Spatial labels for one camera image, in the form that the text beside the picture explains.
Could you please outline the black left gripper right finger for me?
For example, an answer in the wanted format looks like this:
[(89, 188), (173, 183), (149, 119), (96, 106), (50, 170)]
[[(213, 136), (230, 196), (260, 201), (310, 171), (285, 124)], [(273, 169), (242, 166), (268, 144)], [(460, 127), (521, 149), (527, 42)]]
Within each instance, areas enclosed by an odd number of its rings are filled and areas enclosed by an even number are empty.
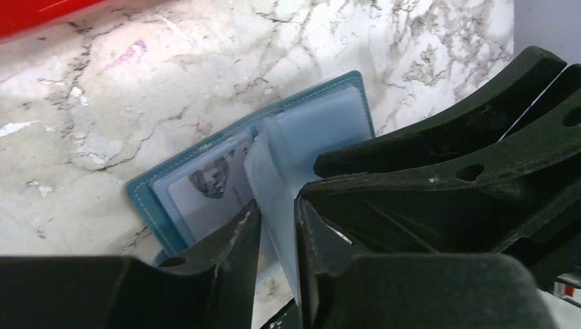
[(534, 278), (501, 254), (368, 253), (295, 200), (302, 328), (554, 328)]

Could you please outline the white card with portrait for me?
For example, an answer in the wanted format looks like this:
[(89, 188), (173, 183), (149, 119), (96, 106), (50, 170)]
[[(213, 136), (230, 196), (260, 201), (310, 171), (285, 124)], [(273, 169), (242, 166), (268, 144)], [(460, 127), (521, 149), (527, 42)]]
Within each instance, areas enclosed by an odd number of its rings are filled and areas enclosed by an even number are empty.
[(252, 143), (233, 143), (186, 167), (167, 192), (186, 231), (197, 242), (225, 225), (251, 199), (244, 170)]

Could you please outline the blue leather card holder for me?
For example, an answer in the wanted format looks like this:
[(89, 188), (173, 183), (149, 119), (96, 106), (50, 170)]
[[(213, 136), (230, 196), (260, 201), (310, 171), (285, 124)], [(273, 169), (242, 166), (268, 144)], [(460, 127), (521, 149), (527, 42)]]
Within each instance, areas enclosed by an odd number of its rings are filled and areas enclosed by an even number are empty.
[(126, 195), (174, 256), (194, 242), (167, 192), (186, 167), (230, 143), (252, 143), (244, 170), (262, 213), (258, 282), (284, 272), (298, 293), (294, 201), (299, 190), (319, 179), (320, 154), (367, 141), (375, 135), (362, 76), (351, 71), (253, 112), (204, 141), (130, 180)]

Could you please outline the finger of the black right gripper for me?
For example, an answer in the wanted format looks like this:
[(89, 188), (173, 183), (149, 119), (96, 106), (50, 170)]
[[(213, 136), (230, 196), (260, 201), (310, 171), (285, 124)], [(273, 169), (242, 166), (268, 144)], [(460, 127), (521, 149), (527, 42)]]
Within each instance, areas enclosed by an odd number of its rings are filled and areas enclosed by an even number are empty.
[(557, 98), (533, 103), (566, 66), (553, 53), (530, 46), (462, 101), (391, 133), (321, 154), (314, 172), (322, 178), (387, 173), (473, 153), (543, 116)]
[(529, 267), (580, 264), (580, 93), (471, 154), (325, 179), (301, 196), (381, 252), (495, 252)]

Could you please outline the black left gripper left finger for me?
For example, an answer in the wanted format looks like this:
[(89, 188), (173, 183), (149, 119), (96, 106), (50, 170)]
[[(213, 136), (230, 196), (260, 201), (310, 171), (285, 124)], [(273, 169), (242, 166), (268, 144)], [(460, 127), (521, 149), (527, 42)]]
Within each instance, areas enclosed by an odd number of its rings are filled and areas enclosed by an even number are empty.
[(131, 256), (1, 258), (2, 328), (249, 328), (261, 214), (249, 202), (157, 267)]

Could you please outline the red plastic bin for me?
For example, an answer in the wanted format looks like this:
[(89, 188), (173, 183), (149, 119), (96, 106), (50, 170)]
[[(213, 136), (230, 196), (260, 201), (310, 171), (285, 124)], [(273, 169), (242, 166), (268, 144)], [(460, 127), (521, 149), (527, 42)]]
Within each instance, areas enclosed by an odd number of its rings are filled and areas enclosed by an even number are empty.
[(1, 0), (1, 44), (111, 3), (113, 1), (105, 0)]

